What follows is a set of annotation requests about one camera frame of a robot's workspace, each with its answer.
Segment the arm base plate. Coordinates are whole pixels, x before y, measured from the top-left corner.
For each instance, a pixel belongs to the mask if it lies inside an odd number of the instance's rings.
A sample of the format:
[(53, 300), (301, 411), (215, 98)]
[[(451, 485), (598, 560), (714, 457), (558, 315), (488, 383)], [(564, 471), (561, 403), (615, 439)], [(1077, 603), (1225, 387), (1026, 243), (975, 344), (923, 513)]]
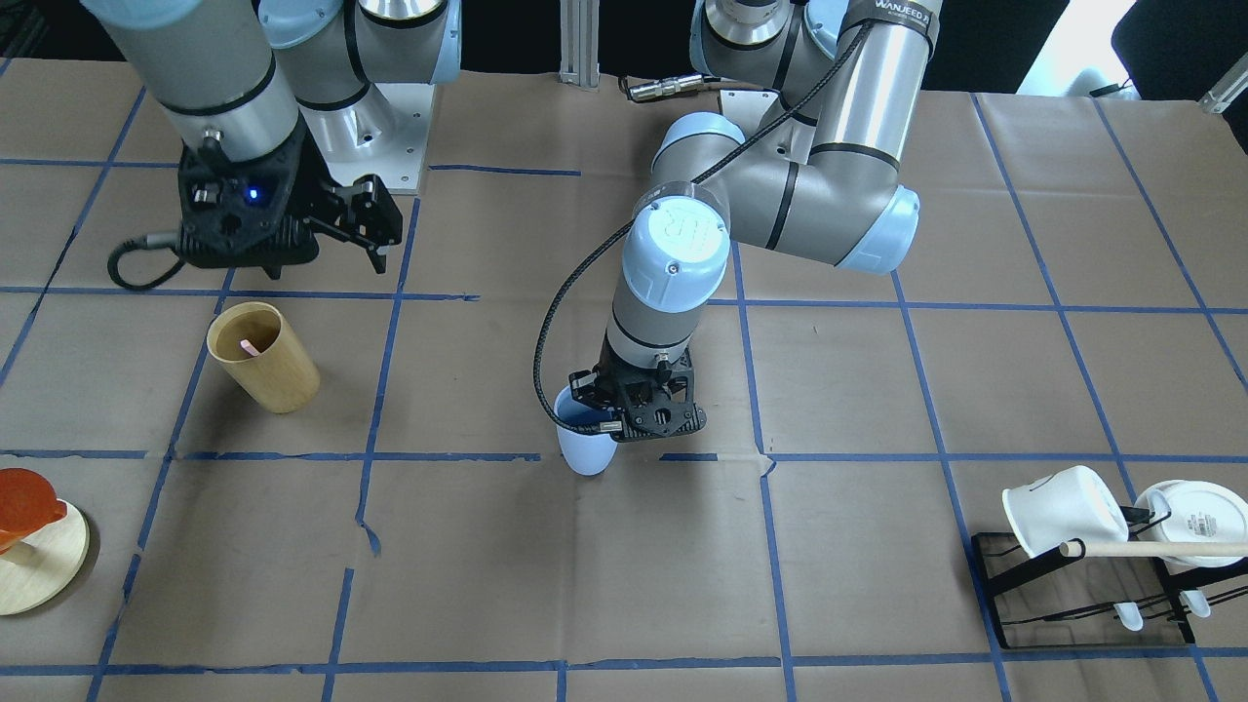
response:
[[(776, 116), (784, 112), (779, 106), (778, 92), (763, 92), (763, 90), (723, 90), (721, 114), (731, 122), (736, 124), (745, 137), (753, 137), (758, 129), (770, 124)], [(766, 142), (775, 155), (786, 156), (792, 152), (792, 121), (786, 120), (778, 126), (774, 132), (763, 137), (759, 146)]]
[(339, 185), (374, 175), (391, 194), (416, 196), (426, 172), (436, 96), (433, 85), (374, 84), (348, 107), (302, 106), (300, 112)]

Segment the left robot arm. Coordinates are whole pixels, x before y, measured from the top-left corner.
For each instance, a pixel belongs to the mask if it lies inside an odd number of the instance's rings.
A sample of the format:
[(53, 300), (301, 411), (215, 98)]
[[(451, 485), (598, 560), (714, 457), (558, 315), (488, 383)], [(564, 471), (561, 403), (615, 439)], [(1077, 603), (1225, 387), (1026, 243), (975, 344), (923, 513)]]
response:
[(938, 1), (701, 1), (691, 62), (771, 90), (748, 130), (718, 112), (678, 119), (628, 225), (602, 356), (570, 375), (585, 416), (618, 443), (699, 431), (689, 344), (733, 244), (886, 275), (917, 234), (899, 179)]

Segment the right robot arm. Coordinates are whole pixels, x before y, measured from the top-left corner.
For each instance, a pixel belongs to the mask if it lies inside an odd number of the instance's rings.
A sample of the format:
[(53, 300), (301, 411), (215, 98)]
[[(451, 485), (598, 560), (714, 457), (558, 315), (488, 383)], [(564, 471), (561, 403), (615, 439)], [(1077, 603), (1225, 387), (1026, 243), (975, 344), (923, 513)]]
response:
[(260, 269), (278, 279), (321, 237), (377, 274), (401, 246), (394, 195), (417, 187), (422, 107), (462, 66), (459, 1), (89, 1), (181, 137), (181, 221), (109, 254), (173, 254), (173, 272)]

